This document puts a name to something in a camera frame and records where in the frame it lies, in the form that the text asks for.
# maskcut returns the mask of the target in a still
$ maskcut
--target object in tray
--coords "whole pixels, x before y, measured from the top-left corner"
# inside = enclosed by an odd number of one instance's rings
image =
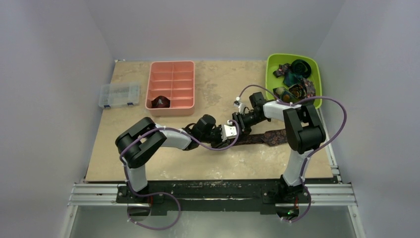
[[[273,72],[274,76],[276,76],[276,78],[284,76],[284,74],[286,74],[289,71],[289,67],[290,67],[289,63],[279,64],[278,70]]]
[[[295,95],[287,91],[285,87],[278,87],[273,89],[274,94],[285,103],[296,103],[299,101]]]
[[[301,84],[292,85],[289,92],[300,100],[306,98],[306,89]]]
[[[287,72],[283,80],[284,85],[291,87],[292,85],[302,83],[302,76],[294,74],[292,72]]]
[[[139,103],[140,83],[111,83],[101,87],[98,105],[101,108],[132,106]]]
[[[314,83],[311,82],[311,81],[309,81],[306,78],[302,78],[302,80],[303,80],[303,84],[304,84],[304,86],[306,88],[306,97],[307,98],[310,98],[310,97],[315,96],[316,94],[315,94],[315,86],[314,86]]]
[[[169,108],[170,100],[165,96],[158,96],[152,101],[152,108]]]
[[[311,66],[303,59],[293,61],[290,65],[290,70],[303,78],[308,78],[312,73]]]

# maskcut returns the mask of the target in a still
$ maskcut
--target red wire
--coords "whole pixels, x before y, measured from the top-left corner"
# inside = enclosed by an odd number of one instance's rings
[[[299,208],[298,207],[298,197],[296,196],[296,200],[295,200],[295,208]]]

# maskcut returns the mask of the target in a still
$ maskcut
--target white cable clip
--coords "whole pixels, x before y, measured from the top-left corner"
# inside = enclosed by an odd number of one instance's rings
[[[123,157],[121,157],[121,158],[122,158],[122,160],[124,161],[124,163],[125,163],[125,164],[127,164],[127,161],[125,160],[124,156],[123,156]]]

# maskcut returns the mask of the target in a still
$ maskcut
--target black mounting plate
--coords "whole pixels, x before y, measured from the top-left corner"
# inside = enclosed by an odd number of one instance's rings
[[[307,178],[306,184],[337,184],[337,177]],[[277,196],[280,179],[232,179],[232,180],[160,180],[148,181],[142,194],[167,192],[174,195],[183,211],[226,211],[260,212],[262,215],[276,214],[276,203],[282,201]],[[127,186],[118,187],[117,203],[148,203],[147,198],[133,195]],[[299,203],[308,203],[308,198],[299,193]],[[166,215],[176,211],[175,201],[168,196],[153,196],[151,215]]]

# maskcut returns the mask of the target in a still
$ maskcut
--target gray wall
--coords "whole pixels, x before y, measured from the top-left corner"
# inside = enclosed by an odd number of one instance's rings
[[[176,218],[149,216],[143,224],[163,227]],[[259,212],[182,212],[179,222],[152,231],[127,222],[125,207],[81,207],[71,238],[356,238],[347,207],[311,207],[299,222],[281,222],[277,215]]]
[[[420,3],[347,0],[315,59],[347,127],[333,144],[369,238],[420,232]],[[329,132],[342,113],[325,103]]]
[[[55,238],[113,60],[83,0],[0,2],[0,237]]]
[[[314,56],[344,0],[86,0],[112,56],[128,60]]]

